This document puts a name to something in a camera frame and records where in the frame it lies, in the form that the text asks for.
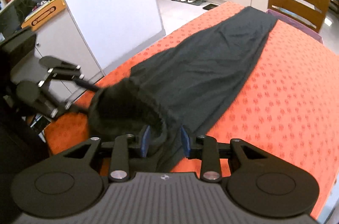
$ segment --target chair backrest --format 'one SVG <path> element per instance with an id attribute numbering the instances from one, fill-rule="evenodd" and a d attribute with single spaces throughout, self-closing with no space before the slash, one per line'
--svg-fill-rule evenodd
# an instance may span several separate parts
<path id="1" fill-rule="evenodd" d="M 330 0 L 268 0 L 268 8 L 319 32 Z"/>

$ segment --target doormat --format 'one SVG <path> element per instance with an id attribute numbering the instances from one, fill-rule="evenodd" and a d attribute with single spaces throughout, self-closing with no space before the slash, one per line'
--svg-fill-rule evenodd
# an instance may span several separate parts
<path id="1" fill-rule="evenodd" d="M 211 9 L 214 9 L 216 7 L 218 7 L 219 5 L 215 5 L 215 4 L 208 4 L 207 6 L 205 6 L 203 9 L 204 10 L 211 10 Z"/>

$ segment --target yellow box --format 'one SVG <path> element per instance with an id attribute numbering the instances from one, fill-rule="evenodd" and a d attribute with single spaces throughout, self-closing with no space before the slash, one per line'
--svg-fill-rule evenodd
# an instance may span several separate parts
<path id="1" fill-rule="evenodd" d="M 62 10 L 66 8 L 66 4 L 63 0 L 52 0 L 45 3 L 41 8 L 39 8 L 36 12 L 33 12 L 30 16 L 28 16 L 24 23 L 21 25 L 21 28 L 25 28 L 26 26 L 31 26 L 32 31 L 36 31 L 42 25 L 44 25 L 51 18 L 56 16 Z"/>

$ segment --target orange tablecloth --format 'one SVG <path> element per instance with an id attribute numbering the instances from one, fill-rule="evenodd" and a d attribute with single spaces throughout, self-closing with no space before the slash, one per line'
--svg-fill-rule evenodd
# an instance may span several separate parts
<path id="1" fill-rule="evenodd" d="M 210 10 L 151 47 L 138 53 L 98 82 L 112 85 L 129 76 L 130 68 L 176 46 L 188 36 L 238 13 L 234 3 Z M 92 93 L 80 99 L 89 105 Z M 317 218 L 339 169 L 339 57 L 302 31 L 278 21 L 243 89 L 211 128 L 219 142 L 242 138 L 311 173 L 320 196 L 312 212 Z M 45 129 L 52 152 L 88 138 L 86 116 L 67 114 Z M 229 175 L 222 160 L 223 175 Z M 200 172 L 200 161 L 183 159 L 173 172 Z"/>

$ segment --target purple cushion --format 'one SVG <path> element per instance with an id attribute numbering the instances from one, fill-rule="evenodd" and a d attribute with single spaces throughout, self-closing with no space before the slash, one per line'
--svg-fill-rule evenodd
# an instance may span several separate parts
<path id="1" fill-rule="evenodd" d="M 296 20 L 294 20 L 294 19 L 292 19 L 288 16 L 285 16 L 281 13 L 278 13 L 274 10 L 271 10 L 271 9 L 268 9 L 266 11 L 266 13 L 274 15 L 279 20 L 281 20 L 281 21 L 283 21 L 283 22 L 285 22 L 289 25 L 292 25 L 293 27 L 303 31 L 305 34 L 311 36 L 312 38 L 314 38 L 315 40 L 317 40 L 318 42 L 323 44 L 322 37 L 318 33 L 316 33 L 315 31 L 313 31 L 311 28 L 305 26 L 304 24 L 301 24 L 300 22 L 297 22 Z"/>

